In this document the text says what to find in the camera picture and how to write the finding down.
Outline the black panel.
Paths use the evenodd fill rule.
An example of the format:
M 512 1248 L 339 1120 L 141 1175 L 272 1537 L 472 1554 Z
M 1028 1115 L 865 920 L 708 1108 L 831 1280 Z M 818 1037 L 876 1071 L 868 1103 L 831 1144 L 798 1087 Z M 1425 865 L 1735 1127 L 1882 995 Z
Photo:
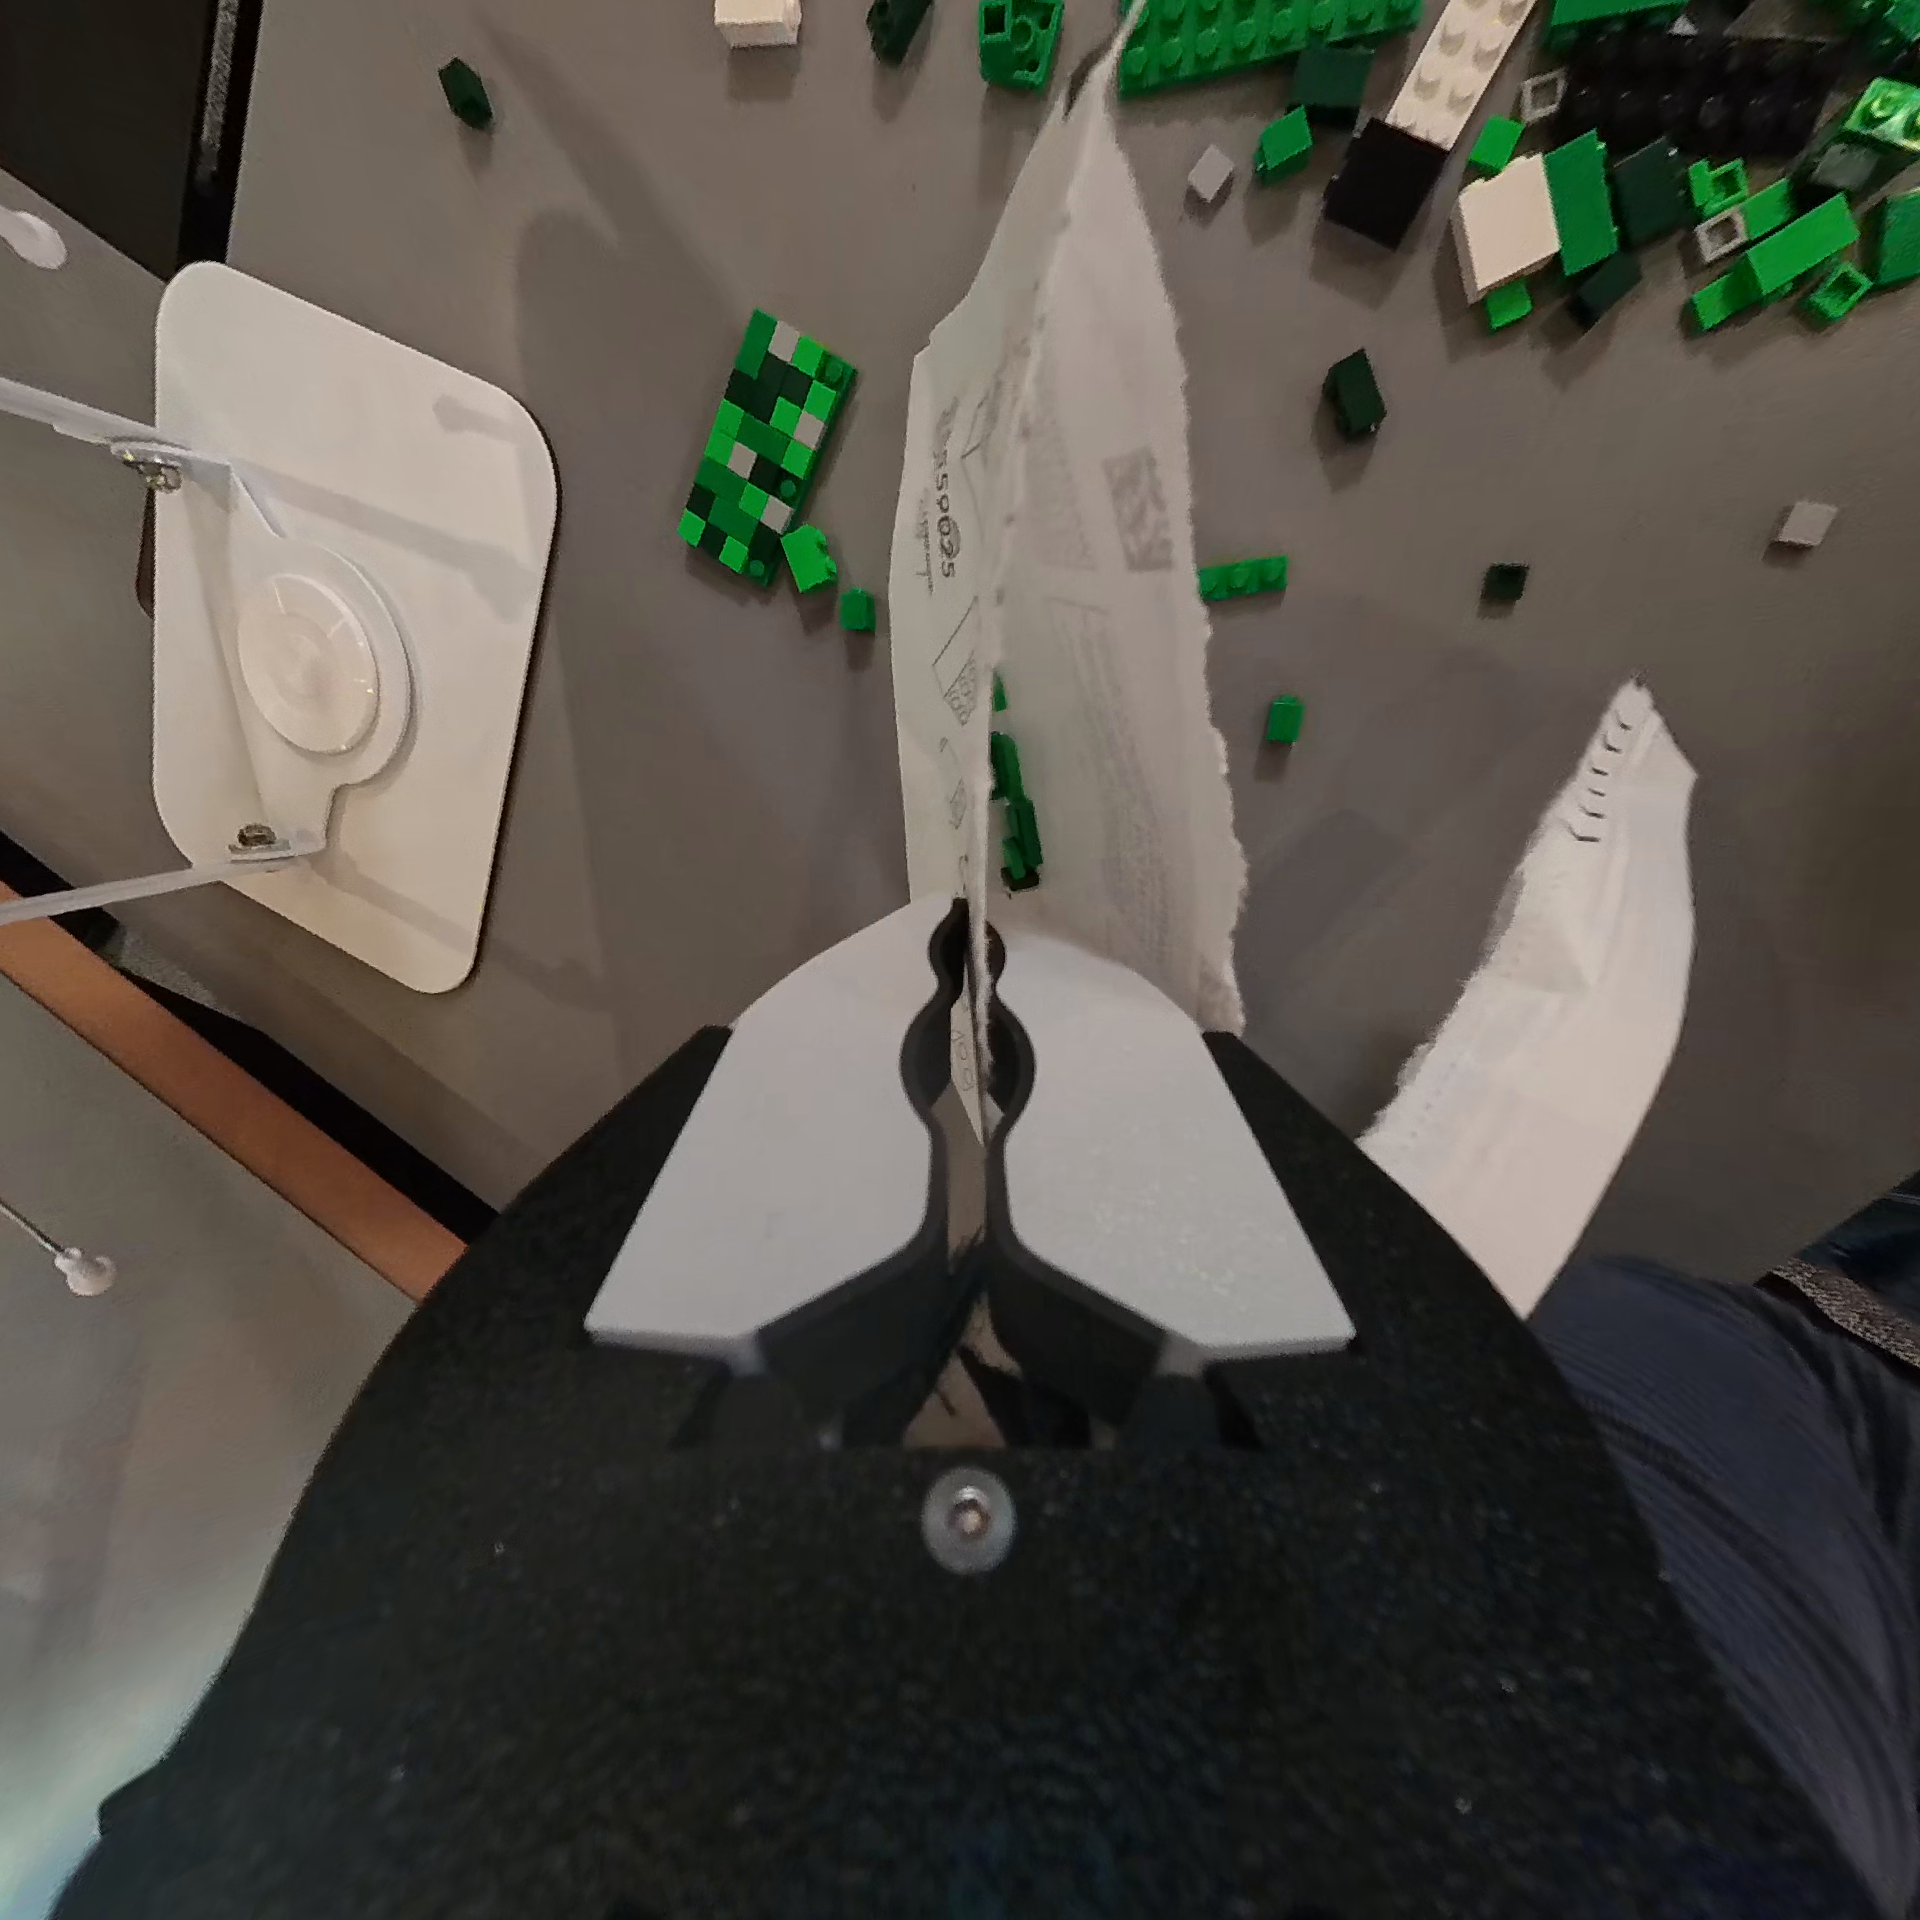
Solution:
M 261 3 L 3 3 L 3 173 L 172 278 L 225 260 Z

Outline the grey table with brown edge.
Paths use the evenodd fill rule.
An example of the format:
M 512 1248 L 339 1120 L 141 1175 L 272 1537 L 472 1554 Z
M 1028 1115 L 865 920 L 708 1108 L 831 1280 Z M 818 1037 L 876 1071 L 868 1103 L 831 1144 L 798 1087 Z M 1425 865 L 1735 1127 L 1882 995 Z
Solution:
M 3 930 L 3 1714 L 232 1637 L 331 1420 L 488 1221 L 255 1030 Z

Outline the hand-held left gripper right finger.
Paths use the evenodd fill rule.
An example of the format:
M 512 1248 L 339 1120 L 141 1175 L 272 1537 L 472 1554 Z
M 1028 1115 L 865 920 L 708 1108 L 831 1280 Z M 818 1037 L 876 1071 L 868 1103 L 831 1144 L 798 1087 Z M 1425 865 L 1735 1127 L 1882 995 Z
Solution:
M 985 1295 L 1019 1371 L 1098 1424 L 1151 1381 L 1331 1357 L 1358 1328 L 1203 1030 L 1061 935 L 989 935 Z

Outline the dark blue ribbed shirt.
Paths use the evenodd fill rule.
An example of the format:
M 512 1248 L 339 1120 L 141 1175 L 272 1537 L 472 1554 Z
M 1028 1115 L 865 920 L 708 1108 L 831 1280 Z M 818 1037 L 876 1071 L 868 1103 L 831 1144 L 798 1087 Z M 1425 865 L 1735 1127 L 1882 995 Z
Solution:
M 1568 1265 L 1532 1333 L 1598 1424 L 1749 1731 L 1918 1915 L 1918 1381 L 1769 1298 Z

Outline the white rounded base plate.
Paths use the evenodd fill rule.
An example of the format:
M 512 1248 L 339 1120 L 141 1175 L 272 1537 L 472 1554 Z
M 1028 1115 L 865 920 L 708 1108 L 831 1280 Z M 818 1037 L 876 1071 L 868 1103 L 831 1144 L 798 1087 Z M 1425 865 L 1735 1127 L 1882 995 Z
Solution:
M 158 310 L 151 791 L 192 863 L 416 995 L 475 960 L 559 485 L 502 390 L 216 264 Z

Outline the grey desk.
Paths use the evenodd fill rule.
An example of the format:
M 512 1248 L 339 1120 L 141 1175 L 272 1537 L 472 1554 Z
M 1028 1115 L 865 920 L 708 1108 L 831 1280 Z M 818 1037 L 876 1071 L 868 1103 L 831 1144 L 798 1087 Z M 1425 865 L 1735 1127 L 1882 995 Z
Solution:
M 493 128 L 438 68 L 483 77 Z M 1243 175 L 1286 84 L 1126 103 L 1188 368 L 1209 560 L 1289 554 L 1216 615 L 1248 901 L 1248 1044 L 1363 1128 L 1472 971 L 1606 698 L 1642 678 L 1696 773 L 1688 1021 L 1583 1240 L 1742 1280 L 1918 1173 L 1918 285 L 1818 328 L 1692 337 L 1692 255 L 1593 328 L 1488 333 L 1449 233 L 1323 225 L 1326 170 Z M 1046 103 L 989 90 L 975 10 L 911 61 L 859 3 L 735 58 L 705 3 L 265 3 L 228 264 L 521 397 L 559 538 L 468 984 L 421 997 L 238 894 L 132 923 L 435 1167 L 502 1205 L 708 1021 L 906 897 L 882 644 L 678 540 L 746 318 L 858 364 L 818 515 L 886 591 L 909 367 L 972 285 Z M 1385 421 L 1323 381 L 1366 350 Z M 1795 501 L 1841 510 L 1769 548 Z M 1481 601 L 1528 564 L 1516 607 Z M 1261 741 L 1276 695 L 1293 745 Z

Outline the pile of toy bricks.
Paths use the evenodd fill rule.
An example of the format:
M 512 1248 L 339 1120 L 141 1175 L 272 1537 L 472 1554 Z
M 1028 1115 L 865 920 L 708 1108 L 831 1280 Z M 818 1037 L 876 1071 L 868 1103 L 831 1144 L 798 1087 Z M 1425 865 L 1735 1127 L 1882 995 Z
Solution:
M 1695 235 L 1711 333 L 1858 240 L 1853 204 L 1918 163 L 1918 5 L 1836 3 L 1841 37 L 1679 34 L 1685 3 L 1549 3 L 1516 114 L 1481 114 L 1535 3 L 1446 3 L 1392 103 L 1326 183 L 1323 221 L 1395 251 L 1475 133 L 1451 211 L 1466 301 L 1528 311 L 1559 268 L 1583 327 L 1638 284 L 1638 250 Z

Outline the green plate with round post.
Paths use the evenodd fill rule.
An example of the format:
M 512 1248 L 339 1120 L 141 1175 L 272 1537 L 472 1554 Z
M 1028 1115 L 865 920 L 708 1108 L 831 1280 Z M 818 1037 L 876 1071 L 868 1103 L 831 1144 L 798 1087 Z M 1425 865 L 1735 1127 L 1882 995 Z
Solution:
M 979 77 L 998 90 L 1043 95 L 1063 34 L 1063 3 L 978 3 Z

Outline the white metal rod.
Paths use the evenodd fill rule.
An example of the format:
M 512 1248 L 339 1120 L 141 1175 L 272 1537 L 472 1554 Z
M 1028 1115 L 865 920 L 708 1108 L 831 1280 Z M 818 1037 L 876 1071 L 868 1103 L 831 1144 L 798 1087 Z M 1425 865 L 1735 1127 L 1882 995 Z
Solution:
M 238 885 L 241 881 L 272 878 L 278 873 L 308 863 L 319 853 L 325 853 L 325 835 L 315 828 L 278 835 L 262 823 L 252 823 L 241 833 L 223 857 L 209 863 L 3 901 L 3 930 L 48 923 L 72 914 L 115 911 L 125 903 L 186 894 L 205 885 Z
M 225 473 L 241 495 L 252 503 L 252 513 L 262 520 L 269 534 L 281 540 L 289 538 L 265 493 L 262 475 L 232 454 L 205 453 L 176 437 L 162 437 L 158 427 L 112 414 L 101 405 L 85 405 L 28 383 L 16 383 L 11 378 L 3 378 L 3 411 L 16 421 L 48 427 L 61 437 L 101 445 L 121 467 L 136 473 L 151 493 L 176 493 L 188 473 Z

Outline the white paper bag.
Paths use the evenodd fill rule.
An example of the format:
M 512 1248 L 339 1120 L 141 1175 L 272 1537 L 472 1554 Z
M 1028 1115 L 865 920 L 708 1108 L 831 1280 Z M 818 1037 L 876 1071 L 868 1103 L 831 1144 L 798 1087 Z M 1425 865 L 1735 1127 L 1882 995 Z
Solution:
M 1116 141 L 1123 31 L 1075 74 L 909 375 L 891 635 L 909 885 L 975 960 L 1028 925 L 1241 1031 L 1246 860 L 1212 720 L 1185 360 Z M 1001 884 L 992 683 L 1043 837 Z M 1451 1015 L 1361 1151 L 1532 1318 L 1665 1078 L 1695 957 L 1695 773 L 1642 683 L 1608 703 Z

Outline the green pixel-pattern brick plate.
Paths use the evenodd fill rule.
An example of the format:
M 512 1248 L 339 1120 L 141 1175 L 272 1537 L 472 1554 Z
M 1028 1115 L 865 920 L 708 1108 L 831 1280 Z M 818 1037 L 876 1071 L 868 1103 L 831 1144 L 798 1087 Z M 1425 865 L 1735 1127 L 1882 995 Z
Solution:
M 858 381 L 849 358 L 756 307 L 685 488 L 679 540 L 735 581 L 772 588 Z

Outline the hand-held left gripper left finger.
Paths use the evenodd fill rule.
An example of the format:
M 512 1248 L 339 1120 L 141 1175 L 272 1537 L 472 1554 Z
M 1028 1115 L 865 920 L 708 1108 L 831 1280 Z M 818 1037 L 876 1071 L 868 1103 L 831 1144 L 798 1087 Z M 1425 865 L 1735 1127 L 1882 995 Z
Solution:
M 605 1348 L 775 1381 L 809 1427 L 909 1427 L 969 1321 L 935 1105 L 969 910 L 926 897 L 729 1030 L 586 1311 Z

